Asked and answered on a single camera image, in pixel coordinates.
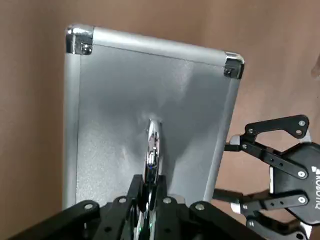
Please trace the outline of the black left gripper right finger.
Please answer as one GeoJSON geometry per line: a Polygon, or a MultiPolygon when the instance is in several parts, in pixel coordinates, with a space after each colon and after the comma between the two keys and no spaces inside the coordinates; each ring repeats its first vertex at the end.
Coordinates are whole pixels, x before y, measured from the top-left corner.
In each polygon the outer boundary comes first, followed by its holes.
{"type": "Polygon", "coordinates": [[[206,201],[190,206],[167,194],[166,177],[157,180],[155,240],[259,240],[260,236],[206,201]]]}

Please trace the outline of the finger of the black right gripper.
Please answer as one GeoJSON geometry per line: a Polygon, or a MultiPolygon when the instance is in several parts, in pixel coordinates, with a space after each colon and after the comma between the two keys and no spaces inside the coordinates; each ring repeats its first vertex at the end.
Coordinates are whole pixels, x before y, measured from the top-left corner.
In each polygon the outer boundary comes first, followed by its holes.
{"type": "Polygon", "coordinates": [[[299,191],[287,193],[263,192],[243,195],[240,192],[215,189],[214,200],[230,204],[232,211],[243,215],[246,227],[267,240],[308,240],[310,231],[301,225],[300,218],[282,223],[268,217],[261,211],[284,210],[289,207],[302,207],[308,203],[307,197],[299,191]]]}
{"type": "Polygon", "coordinates": [[[306,136],[308,128],[309,119],[303,114],[249,123],[244,128],[244,134],[236,136],[235,143],[227,142],[224,150],[243,151],[292,177],[306,179],[308,177],[306,167],[285,157],[284,152],[257,142],[256,138],[262,133],[285,131],[296,139],[302,139],[306,136]]]}

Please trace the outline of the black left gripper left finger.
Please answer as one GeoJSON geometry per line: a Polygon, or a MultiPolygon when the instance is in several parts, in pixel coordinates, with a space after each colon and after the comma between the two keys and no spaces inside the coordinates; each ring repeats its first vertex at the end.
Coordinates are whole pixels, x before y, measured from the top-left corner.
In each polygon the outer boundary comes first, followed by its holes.
{"type": "Polygon", "coordinates": [[[104,206],[93,200],[83,200],[9,239],[120,240],[126,231],[126,235],[132,240],[142,186],[143,177],[136,174],[126,195],[118,196],[104,206]]]}

